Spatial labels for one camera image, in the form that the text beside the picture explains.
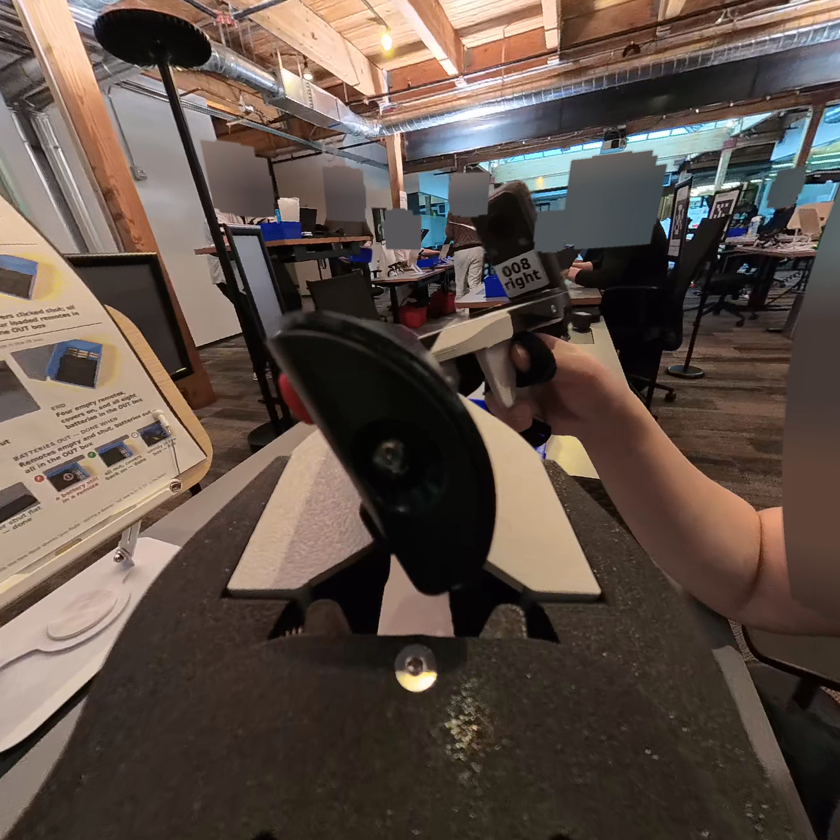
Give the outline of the person's right forearm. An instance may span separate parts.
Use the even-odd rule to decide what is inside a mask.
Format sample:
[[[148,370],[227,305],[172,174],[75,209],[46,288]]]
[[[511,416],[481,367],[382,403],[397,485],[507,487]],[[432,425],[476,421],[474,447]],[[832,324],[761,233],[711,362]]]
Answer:
[[[838,618],[791,593],[781,508],[756,511],[708,478],[632,396],[575,436],[636,540],[689,595],[750,629],[838,637]]]

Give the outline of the black floor lamp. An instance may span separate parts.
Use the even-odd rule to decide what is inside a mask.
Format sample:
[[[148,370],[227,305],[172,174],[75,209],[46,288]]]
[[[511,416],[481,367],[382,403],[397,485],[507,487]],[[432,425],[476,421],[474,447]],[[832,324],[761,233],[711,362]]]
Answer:
[[[224,273],[227,296],[234,305],[243,334],[242,317],[238,315],[235,293],[236,267],[231,260],[225,238],[225,224],[217,221],[209,185],[171,70],[172,65],[186,69],[204,65],[213,54],[211,42],[201,30],[184,19],[131,2],[105,10],[97,17],[93,31],[99,45],[113,56],[137,67],[156,67],[161,75],[175,126],[213,239],[216,257]]]

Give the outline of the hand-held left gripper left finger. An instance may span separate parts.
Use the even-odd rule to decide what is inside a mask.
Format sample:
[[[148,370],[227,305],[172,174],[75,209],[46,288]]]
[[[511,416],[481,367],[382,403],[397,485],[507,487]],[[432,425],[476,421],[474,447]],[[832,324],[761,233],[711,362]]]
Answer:
[[[232,572],[226,594],[316,600],[328,585],[381,600],[391,559],[375,547],[361,497],[322,434],[288,459]]]

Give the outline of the black display on stand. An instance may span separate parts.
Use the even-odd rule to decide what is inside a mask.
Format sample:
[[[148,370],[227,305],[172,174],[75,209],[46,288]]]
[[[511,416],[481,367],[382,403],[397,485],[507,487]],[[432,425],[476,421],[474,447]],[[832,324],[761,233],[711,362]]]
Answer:
[[[280,393],[280,369],[268,345],[279,330],[285,307],[260,228],[225,224],[223,229],[236,267],[236,301],[248,356],[269,417],[248,434],[248,445],[257,451],[295,424]]]
[[[65,255],[100,301],[128,318],[175,381],[194,373],[155,253]]]

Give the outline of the black remote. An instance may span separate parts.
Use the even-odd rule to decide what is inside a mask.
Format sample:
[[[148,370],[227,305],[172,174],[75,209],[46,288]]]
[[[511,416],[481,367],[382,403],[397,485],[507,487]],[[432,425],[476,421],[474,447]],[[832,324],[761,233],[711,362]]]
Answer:
[[[489,452],[410,330],[330,311],[281,317],[268,346],[415,587],[480,577],[495,530]]]

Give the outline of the instruction sheet on stand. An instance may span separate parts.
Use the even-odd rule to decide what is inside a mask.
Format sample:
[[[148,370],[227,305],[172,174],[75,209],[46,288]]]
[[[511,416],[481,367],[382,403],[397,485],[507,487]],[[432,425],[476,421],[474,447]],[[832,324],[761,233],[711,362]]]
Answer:
[[[89,554],[102,555],[110,548],[110,542],[113,539],[121,538],[123,533],[131,528],[138,528],[142,519],[152,511],[160,509],[170,499],[178,498],[187,491],[193,491],[193,488],[205,478],[213,461],[213,447],[207,432],[172,378],[165,372],[162,363],[155,356],[145,337],[131,320],[118,310],[107,306],[105,311],[165,399],[170,408],[166,416],[177,417],[179,423],[203,451],[204,457],[190,468],[177,467],[175,477],[167,480],[166,488],[150,493],[128,507],[113,513],[105,518],[103,523],[60,546],[45,560],[37,562],[34,567],[15,573],[2,581],[2,623],[7,623],[16,613],[22,612],[44,597],[48,588],[56,583],[63,573],[77,574],[82,568],[81,561]]]

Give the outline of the wooden pillar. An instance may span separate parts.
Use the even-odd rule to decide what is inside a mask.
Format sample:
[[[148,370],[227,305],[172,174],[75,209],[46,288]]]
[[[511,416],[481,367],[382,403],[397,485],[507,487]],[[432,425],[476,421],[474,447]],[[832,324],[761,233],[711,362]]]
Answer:
[[[214,291],[204,257],[175,255],[174,238],[155,239],[130,164],[100,90],[88,50],[67,2],[12,2],[30,48],[41,69],[72,147],[91,183],[115,243],[130,253],[155,252],[161,259],[164,282],[175,310],[193,373],[177,387],[190,407],[203,409],[216,402],[211,378],[198,353],[188,315],[214,315],[207,295]]]

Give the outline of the person's right hand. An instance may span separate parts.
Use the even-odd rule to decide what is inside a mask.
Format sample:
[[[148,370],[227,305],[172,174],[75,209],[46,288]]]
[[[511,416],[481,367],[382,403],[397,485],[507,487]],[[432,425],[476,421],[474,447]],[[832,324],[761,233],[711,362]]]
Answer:
[[[487,395],[490,410],[516,431],[539,419],[554,435],[578,439],[592,461],[627,454],[660,432],[627,384],[587,352],[544,333],[533,334],[532,348],[551,353],[553,378],[521,389],[512,407]]]

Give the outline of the black office chair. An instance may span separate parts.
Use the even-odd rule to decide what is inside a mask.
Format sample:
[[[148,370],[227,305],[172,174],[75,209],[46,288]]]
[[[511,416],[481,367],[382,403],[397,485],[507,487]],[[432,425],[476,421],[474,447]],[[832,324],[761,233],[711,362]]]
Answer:
[[[375,305],[371,283],[360,270],[308,281],[308,291],[316,312],[330,312],[377,323],[385,321]]]

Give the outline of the printed instruction poster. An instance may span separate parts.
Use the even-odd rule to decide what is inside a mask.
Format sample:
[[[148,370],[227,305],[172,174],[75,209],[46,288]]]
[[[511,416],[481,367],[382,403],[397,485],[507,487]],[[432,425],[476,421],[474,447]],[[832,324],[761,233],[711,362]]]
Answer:
[[[4,198],[1,236],[4,581],[204,453],[106,306]]]

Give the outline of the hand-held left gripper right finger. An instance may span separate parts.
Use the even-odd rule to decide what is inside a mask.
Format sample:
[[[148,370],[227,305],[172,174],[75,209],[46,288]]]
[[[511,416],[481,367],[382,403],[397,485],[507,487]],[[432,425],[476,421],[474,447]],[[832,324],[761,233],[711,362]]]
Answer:
[[[602,594],[543,460],[524,438],[464,401],[486,447],[496,519],[486,569],[543,602],[594,602]]]

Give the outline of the white stand base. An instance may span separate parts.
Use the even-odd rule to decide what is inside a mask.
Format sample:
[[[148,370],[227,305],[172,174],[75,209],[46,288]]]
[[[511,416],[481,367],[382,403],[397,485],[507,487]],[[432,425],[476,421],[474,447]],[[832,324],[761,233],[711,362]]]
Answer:
[[[179,547],[149,537],[110,552],[1,628],[1,751],[15,748],[102,667]]]

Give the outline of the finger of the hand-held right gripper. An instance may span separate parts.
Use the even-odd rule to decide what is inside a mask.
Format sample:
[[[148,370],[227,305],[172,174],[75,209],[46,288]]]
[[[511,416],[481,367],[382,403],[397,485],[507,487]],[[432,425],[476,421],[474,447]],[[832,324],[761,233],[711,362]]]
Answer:
[[[449,325],[423,338],[421,358],[434,363],[454,362],[501,347],[506,350],[513,336],[507,308],[487,310],[475,318],[457,318]]]

